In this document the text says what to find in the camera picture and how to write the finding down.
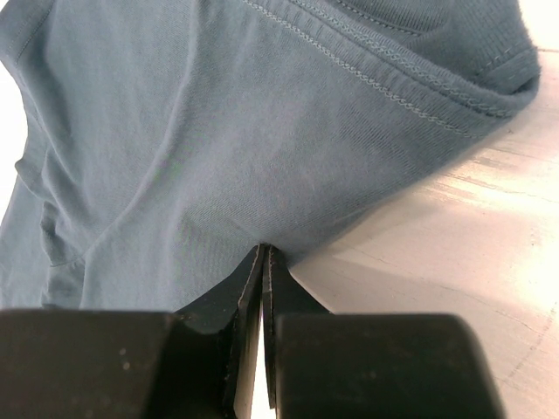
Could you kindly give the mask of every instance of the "cotton knit fabric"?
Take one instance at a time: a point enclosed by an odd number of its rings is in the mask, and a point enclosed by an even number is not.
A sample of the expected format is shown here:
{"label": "cotton knit fabric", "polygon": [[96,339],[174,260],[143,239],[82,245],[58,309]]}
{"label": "cotton knit fabric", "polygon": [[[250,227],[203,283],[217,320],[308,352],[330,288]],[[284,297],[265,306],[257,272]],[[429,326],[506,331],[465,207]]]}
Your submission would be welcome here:
{"label": "cotton knit fabric", "polygon": [[[176,310],[290,265],[535,96],[516,0],[10,0],[0,306]],[[2,138],[0,147],[8,147]]]}

